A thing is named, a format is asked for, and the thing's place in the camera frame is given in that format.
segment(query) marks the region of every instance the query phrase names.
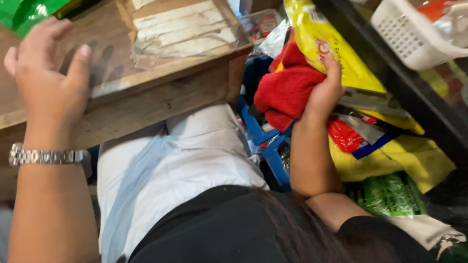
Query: green packaging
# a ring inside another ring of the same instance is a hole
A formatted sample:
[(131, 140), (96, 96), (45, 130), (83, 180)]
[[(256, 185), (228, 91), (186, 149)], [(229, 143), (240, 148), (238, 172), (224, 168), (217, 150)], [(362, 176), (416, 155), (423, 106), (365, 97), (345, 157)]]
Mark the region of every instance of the green packaging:
[(0, 0), (0, 24), (24, 38), (35, 24), (56, 13), (69, 2), (70, 0)]
[(420, 191), (404, 172), (345, 183), (346, 195), (371, 214), (412, 216), (426, 214)]

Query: dark hair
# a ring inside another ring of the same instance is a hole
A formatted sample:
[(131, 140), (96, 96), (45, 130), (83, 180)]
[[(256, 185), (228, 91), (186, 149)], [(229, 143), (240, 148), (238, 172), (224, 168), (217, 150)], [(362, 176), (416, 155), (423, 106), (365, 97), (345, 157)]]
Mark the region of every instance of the dark hair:
[(385, 241), (366, 233), (336, 234), (304, 202), (298, 202), (304, 218), (297, 221), (268, 191), (254, 190), (275, 229), (276, 243), (291, 263), (386, 263), (400, 262)]

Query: black shirt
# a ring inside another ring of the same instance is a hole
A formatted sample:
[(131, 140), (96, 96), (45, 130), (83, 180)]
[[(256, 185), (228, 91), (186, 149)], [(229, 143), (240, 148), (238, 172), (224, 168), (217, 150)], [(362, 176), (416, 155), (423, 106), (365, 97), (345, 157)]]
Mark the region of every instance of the black shirt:
[[(272, 195), (298, 221), (301, 208), (288, 196)], [(348, 231), (373, 234), (392, 247), (401, 262), (435, 262), (406, 232), (382, 219), (360, 216), (347, 220)], [(146, 234), (133, 251), (130, 263), (285, 263), (274, 238), (270, 217), (257, 193), (242, 186), (218, 186), (178, 206)]]

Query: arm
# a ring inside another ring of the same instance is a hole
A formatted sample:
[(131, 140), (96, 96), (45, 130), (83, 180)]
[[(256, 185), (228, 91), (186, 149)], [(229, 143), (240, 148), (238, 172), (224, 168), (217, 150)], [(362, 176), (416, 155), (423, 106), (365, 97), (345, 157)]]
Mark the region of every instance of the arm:
[[(48, 19), (35, 26), (19, 49), (5, 57), (23, 99), (27, 129), (23, 148), (72, 149), (71, 131), (88, 100), (91, 50), (81, 47), (67, 76), (52, 56), (69, 21)], [(97, 228), (80, 165), (21, 165), (8, 262), (98, 262)]]
[(327, 118), (343, 95), (341, 66), (332, 57), (324, 61), (328, 75), (317, 85), (291, 141), (291, 188), (333, 231), (349, 218), (369, 215), (344, 195), (330, 155)]

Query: yellow plastic bag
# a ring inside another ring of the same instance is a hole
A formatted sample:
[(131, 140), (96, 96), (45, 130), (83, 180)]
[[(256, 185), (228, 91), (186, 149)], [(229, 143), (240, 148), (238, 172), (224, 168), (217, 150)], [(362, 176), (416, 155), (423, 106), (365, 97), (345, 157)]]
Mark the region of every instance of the yellow plastic bag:
[(386, 90), (338, 31), (311, 0), (285, 0), (285, 8), (296, 32), (296, 42), (308, 63), (326, 73), (322, 61), (331, 53), (342, 67), (341, 84), (385, 93)]

